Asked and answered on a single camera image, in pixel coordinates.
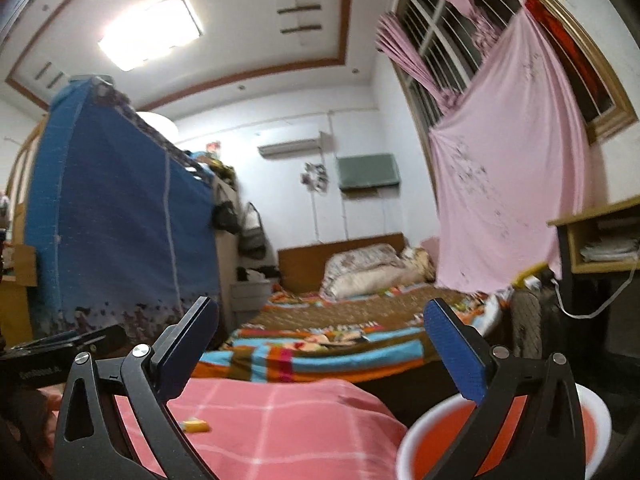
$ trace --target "black bag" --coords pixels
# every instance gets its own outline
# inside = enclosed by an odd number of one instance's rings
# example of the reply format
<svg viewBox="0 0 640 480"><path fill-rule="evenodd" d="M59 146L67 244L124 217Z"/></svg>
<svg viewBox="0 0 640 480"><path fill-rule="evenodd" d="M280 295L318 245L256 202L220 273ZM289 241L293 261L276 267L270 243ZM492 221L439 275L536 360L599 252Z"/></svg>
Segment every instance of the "black bag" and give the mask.
<svg viewBox="0 0 640 480"><path fill-rule="evenodd" d="M257 216L257 225L247 227L247 219L251 212ZM242 232L238 241L238 252L252 260L263 260L267 255L267 238L262 227L262 218L255 206L249 202L242 216Z"/></svg>
<svg viewBox="0 0 640 480"><path fill-rule="evenodd" d="M233 235L237 235L242 230L238 215L234 210L234 203L229 200L220 184L216 187L216 205L211 213L211 224L215 229Z"/></svg>

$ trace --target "pink bed sheet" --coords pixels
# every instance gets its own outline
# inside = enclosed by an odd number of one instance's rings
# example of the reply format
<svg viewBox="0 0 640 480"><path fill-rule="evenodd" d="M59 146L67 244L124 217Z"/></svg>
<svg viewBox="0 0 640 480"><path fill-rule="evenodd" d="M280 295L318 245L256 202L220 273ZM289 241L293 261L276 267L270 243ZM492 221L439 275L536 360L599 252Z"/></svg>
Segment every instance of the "pink bed sheet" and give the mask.
<svg viewBox="0 0 640 480"><path fill-rule="evenodd" d="M143 465L162 474L127 399L118 406ZM188 438L221 480L394 480L406 433L376 397L334 379L192 379L169 409L178 421L209 423L212 431Z"/></svg>

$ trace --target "pillow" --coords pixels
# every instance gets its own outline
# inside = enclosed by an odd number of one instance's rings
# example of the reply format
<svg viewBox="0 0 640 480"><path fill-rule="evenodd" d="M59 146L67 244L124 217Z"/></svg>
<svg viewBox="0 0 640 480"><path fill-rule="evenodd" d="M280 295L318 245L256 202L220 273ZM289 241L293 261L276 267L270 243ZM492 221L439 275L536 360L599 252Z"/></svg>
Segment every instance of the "pillow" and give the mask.
<svg viewBox="0 0 640 480"><path fill-rule="evenodd" d="M398 258L396 250L389 244L377 244L334 254L324 266L324 280L322 280L320 296L333 299L329 290L332 283L340 276L380 266L404 267L404 263Z"/></svg>
<svg viewBox="0 0 640 480"><path fill-rule="evenodd" d="M413 285L423 281L420 269L415 266L381 266L340 276L333 281L326 293L336 300L342 300L351 296L373 294L391 286Z"/></svg>

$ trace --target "small toy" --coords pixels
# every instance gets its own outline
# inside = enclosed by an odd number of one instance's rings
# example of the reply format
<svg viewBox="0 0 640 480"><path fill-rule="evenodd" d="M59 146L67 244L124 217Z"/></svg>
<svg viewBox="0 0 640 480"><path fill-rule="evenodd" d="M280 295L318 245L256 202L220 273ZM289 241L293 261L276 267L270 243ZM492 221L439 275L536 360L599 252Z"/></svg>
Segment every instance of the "small toy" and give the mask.
<svg viewBox="0 0 640 480"><path fill-rule="evenodd" d="M193 416L181 422L180 429L183 430L184 433L207 433L207 431L211 431L208 422Z"/></svg>

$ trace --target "ceiling trim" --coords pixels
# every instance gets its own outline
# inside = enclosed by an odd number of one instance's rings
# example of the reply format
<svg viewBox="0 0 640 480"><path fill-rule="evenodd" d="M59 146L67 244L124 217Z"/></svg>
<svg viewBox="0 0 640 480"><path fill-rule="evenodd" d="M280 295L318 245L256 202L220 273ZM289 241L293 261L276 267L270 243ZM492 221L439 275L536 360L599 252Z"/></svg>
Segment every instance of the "ceiling trim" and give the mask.
<svg viewBox="0 0 640 480"><path fill-rule="evenodd" d="M199 94L212 88L228 85L231 83L238 83L247 79L253 79L256 77L263 77L267 75L280 74L283 72L293 72L295 70L306 70L309 68L323 68L326 66L342 66L347 61L347 44L349 40L349 26L351 17L351 0L340 0L340 35L338 39L338 57L326 58L326 59L313 59L309 61L297 61L294 63L287 63L283 65L274 65L264 68L257 68L255 70L249 70L247 72L241 72L237 74L231 74L223 76L217 79L211 79L203 83L187 87L183 90L174 92L165 97L151 101L139 108L140 111L148 112L159 108L161 106L173 103L180 99L184 99L193 94Z"/></svg>
<svg viewBox="0 0 640 480"><path fill-rule="evenodd" d="M30 50L33 48L35 43L40 39L43 33L49 28L51 23L56 19L56 17L62 12L66 6L68 6L73 0L63 0L59 6L49 15L49 17L42 23L40 28L33 35L25 49L20 53L18 59L15 64L11 68L9 75L7 76L5 82L13 88L15 91L26 97L29 101L39 106L43 110L48 110L49 105L46 104L42 99L37 97L33 92L29 89L25 88L21 85L14 77L17 72L20 63L24 60ZM281 65L268 66L263 68L258 68L254 70L249 70L246 72L231 74L227 76L223 76L217 79L212 79L209 81L205 81L202 83L198 83L192 86L189 86L183 90L179 90L177 92L173 92L169 95L166 95L162 98L156 99L155 101L149 102L141 107L138 107L140 111L149 111L155 108L159 108L161 106L167 105L174 101L183 99L193 94L197 94L200 92L204 92L207 90L211 90L213 88L217 88L219 86L224 86L227 84L232 84L240 81L244 81L247 79L253 79L257 77L263 77L267 75L274 75L283 72L293 72L296 70L307 70L312 68L323 68L329 66L343 66L346 64L347 59L347 46L349 39L349 28L350 28L350 17L351 17L351 1L352 0L340 0L340 33L338 38L338 56L336 58L324 58L324 59L313 59L308 61L297 61L293 63L286 63Z"/></svg>
<svg viewBox="0 0 640 480"><path fill-rule="evenodd" d="M36 31L36 33L33 35L33 37L29 40L29 43L27 43L27 46L20 53L20 56L18 56L18 59L16 60L14 65L11 67L11 70L9 71L9 75L4 80L4 82L7 83L11 88L13 88L19 94L23 95L29 101L31 101L35 105L39 106L43 110L48 110L49 109L49 105L47 105L46 102L44 102L42 99L40 99L37 95L35 95L33 92L31 92L28 88L26 88L25 86L21 85L18 81L16 81L14 75L15 75L16 71L18 70L18 67L20 66L20 63L23 62L24 58L27 56L27 54L33 48L33 45L36 44L36 42L40 39L40 37L44 34L44 32L49 28L51 23L53 23L53 21L60 15L60 12L65 10L65 8L72 1L73 0L62 0L62 2L60 2L59 6L57 6L56 9L54 9L53 12L50 13L49 17L42 23L42 25L40 25L40 28Z"/></svg>

